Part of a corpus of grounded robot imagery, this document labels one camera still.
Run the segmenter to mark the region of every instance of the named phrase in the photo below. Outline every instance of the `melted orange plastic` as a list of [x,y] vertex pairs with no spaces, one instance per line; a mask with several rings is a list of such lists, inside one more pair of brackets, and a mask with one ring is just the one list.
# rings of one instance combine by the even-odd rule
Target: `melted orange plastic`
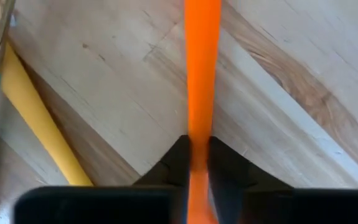
[[186,0],[189,136],[192,147],[187,223],[217,223],[208,201],[208,141],[212,131],[220,0]]

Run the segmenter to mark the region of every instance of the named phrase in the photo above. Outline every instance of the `wooden surface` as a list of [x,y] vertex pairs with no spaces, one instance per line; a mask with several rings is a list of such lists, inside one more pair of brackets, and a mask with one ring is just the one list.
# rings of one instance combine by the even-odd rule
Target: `wooden surface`
[[[96,184],[132,183],[186,133],[182,4],[17,1],[11,41]],[[219,44],[214,135],[293,186],[358,188],[358,1],[226,0]],[[66,184],[1,96],[0,192],[12,175]]]

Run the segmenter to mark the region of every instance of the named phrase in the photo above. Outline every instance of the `yellow tube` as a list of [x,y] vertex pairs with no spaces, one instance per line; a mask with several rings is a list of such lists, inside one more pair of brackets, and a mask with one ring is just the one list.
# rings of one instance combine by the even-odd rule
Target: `yellow tube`
[[8,43],[1,71],[1,88],[49,152],[69,184],[93,185]]

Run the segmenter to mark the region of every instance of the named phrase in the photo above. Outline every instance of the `dark wood grain streak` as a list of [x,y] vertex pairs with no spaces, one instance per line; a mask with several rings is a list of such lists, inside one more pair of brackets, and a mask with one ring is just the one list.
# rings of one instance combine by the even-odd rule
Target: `dark wood grain streak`
[[221,25],[358,162],[358,122],[341,102],[225,1]]
[[[260,89],[255,88],[253,85],[250,85],[249,83],[251,83],[252,81],[249,78],[247,78],[245,75],[243,75],[241,73],[241,71],[232,63],[232,61],[229,58],[227,58],[224,54],[219,54],[219,65],[217,66],[217,70],[216,70],[216,82],[220,82],[220,85],[222,85],[222,82],[219,79],[221,79],[221,77],[223,77],[223,75],[230,74],[233,77],[236,77],[236,81],[241,82],[242,86],[245,89],[247,89],[250,92],[256,93],[256,95],[258,95],[258,96],[263,96],[263,93],[260,91]],[[239,97],[241,95],[241,93],[236,92],[234,94],[238,95],[238,97],[236,97],[236,99],[238,99],[237,102],[239,102],[241,100],[241,98]],[[274,102],[270,101],[267,98],[259,97],[259,102],[261,102],[264,105],[271,105],[270,108],[274,108]],[[249,108],[248,111],[252,111],[251,113],[254,113],[254,114],[259,113],[258,110],[255,110],[253,108]],[[309,136],[306,133],[304,133],[304,131],[301,128],[299,128],[289,116],[287,116],[279,108],[275,108],[273,111],[275,111],[275,116],[277,118],[279,118],[279,120],[281,122],[287,124],[288,130],[291,130],[294,133],[299,133],[297,137],[304,145],[313,146],[315,148],[314,153],[320,154],[319,162],[322,166],[323,166],[323,164],[335,164],[335,160],[333,158],[328,157],[328,156],[323,156],[322,152],[319,152],[320,149],[316,145],[316,143],[312,139],[310,139]],[[219,125],[220,129],[222,129],[224,126],[229,125],[230,129],[235,130],[236,133],[241,133],[240,137],[243,138],[243,141],[248,145],[249,148],[252,148],[252,151],[257,152],[258,154],[266,153],[265,150],[255,142],[254,139],[252,139],[248,136],[250,134],[250,132],[252,132],[254,130],[250,131],[250,130],[242,129],[238,124],[235,123],[235,121],[233,121],[230,118],[230,116],[227,114],[227,112],[223,108],[219,108],[219,106],[217,106],[217,105],[215,105],[214,113],[216,113],[217,116],[221,116],[220,119],[216,120],[217,121],[216,125]],[[263,119],[259,121],[259,124],[260,124],[260,126],[264,126],[264,125],[267,126],[267,124],[265,123],[265,121]],[[279,139],[280,138],[280,135],[278,134],[278,133],[280,133],[279,128],[272,126],[272,127],[270,127],[270,129],[271,130],[276,129],[276,131],[275,131],[276,134],[274,136],[277,139]],[[225,132],[228,132],[228,131],[230,131],[229,128],[225,128]],[[278,144],[277,150],[285,151],[285,150],[288,150],[288,148],[283,148],[283,147],[280,148],[279,144]],[[296,158],[302,158],[303,152],[301,152],[301,150],[292,150],[291,156],[292,156],[293,160],[296,161],[297,160]],[[282,161],[278,159],[278,160],[271,160],[268,163],[272,167],[279,167],[281,162]],[[304,160],[303,164],[306,167],[313,166],[312,161]],[[343,167],[332,166],[331,168],[335,171],[335,173],[341,174],[341,177],[343,178],[343,180],[346,183],[349,183],[352,186],[358,188],[357,181],[351,175],[349,175]]]
[[36,72],[26,70],[64,138],[95,185],[130,185],[139,174]]

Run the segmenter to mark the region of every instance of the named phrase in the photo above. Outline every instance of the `wood grain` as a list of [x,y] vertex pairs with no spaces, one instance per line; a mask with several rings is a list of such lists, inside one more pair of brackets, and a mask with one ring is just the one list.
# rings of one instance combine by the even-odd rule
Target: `wood grain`
[[224,3],[222,27],[358,163],[358,122],[311,72]]
[[131,185],[139,174],[51,87],[26,67],[47,109],[95,185]]
[[[358,187],[350,6],[224,1],[214,134],[297,187]],[[22,58],[137,173],[186,133],[182,1],[20,1],[16,19]]]
[[[183,36],[178,24],[144,61],[156,74],[178,75],[169,80],[185,89],[184,53],[177,50],[184,44]],[[358,165],[226,31],[222,30],[220,39],[214,134],[292,185],[357,187]],[[351,175],[347,174],[350,167],[355,171]]]

